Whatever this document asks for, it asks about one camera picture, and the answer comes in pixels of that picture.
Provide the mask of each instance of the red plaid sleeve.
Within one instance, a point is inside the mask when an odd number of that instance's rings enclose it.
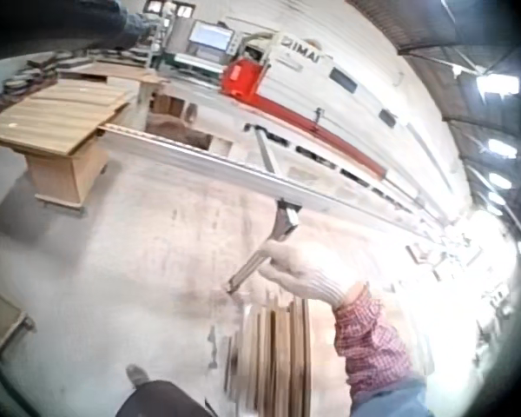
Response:
[[[339,356],[346,357],[352,399],[386,387],[411,374],[411,361],[398,332],[386,323],[382,303],[365,288],[350,305],[334,311]]]

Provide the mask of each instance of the concrete floor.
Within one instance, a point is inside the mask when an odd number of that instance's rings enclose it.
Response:
[[[208,398],[220,415],[233,415],[221,393],[223,368],[208,370],[207,337],[215,326],[223,364],[240,310],[220,285],[264,239],[274,202],[115,147],[109,153],[82,218],[36,201],[26,175],[0,205],[0,292],[37,325],[36,334],[7,351],[8,375],[43,415],[104,416],[130,395],[124,369],[137,363],[199,402]],[[300,219],[293,239],[324,242],[376,288],[427,276],[402,247],[374,242],[351,223],[307,211]],[[255,276],[243,293],[260,299],[266,288]],[[404,300],[411,302],[409,296]],[[313,303],[312,326],[312,415],[346,415],[329,308]],[[440,334],[442,341],[448,337]],[[458,357],[442,363],[453,362],[466,371]],[[459,394],[444,396],[442,387],[464,379],[446,377],[429,393],[439,408],[451,408]]]

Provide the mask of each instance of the plywood table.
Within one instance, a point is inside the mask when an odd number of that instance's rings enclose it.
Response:
[[[36,198],[80,209],[108,161],[96,129],[128,100],[123,89],[62,80],[0,114],[0,145],[25,156]]]

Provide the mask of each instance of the gloved hand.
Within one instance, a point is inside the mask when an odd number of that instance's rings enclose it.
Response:
[[[272,260],[259,273],[300,298],[322,300],[336,309],[356,283],[352,271],[323,246],[268,241],[260,251]]]

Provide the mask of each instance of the shoe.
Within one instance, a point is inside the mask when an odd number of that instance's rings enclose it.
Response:
[[[129,365],[125,368],[125,373],[135,388],[150,381],[145,370],[137,365]]]

